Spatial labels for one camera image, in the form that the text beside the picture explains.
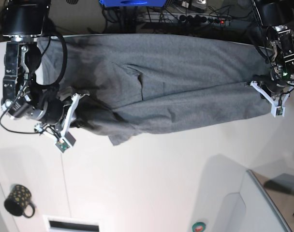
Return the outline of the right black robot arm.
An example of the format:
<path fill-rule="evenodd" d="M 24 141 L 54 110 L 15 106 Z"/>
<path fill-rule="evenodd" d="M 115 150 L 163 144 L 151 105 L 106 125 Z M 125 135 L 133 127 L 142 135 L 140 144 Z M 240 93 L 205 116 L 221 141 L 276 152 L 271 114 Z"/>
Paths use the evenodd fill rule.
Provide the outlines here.
<path fill-rule="evenodd" d="M 67 107 L 58 96 L 59 84 L 67 67 L 68 51 L 63 36 L 48 17 L 50 6 L 49 0 L 10 0 L 0 14 L 2 35 L 10 38 L 4 55 L 1 106 L 3 113 L 12 119 L 29 117 L 42 124 L 68 127 L 78 97 L 73 97 Z M 61 71 L 53 83 L 40 85 L 35 72 L 45 52 L 40 51 L 35 39 L 52 36 L 61 42 Z"/>

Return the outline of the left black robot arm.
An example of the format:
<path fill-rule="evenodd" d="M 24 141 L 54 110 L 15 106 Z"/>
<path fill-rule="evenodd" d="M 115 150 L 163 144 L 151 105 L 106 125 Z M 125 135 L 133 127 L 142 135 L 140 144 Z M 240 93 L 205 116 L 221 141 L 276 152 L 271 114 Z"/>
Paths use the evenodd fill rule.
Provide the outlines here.
<path fill-rule="evenodd" d="M 258 86 L 269 97 L 283 100 L 294 90 L 294 33 L 288 24 L 294 20 L 289 0 L 251 0 L 265 51 L 261 55 L 270 64 L 270 74 L 257 76 Z"/>

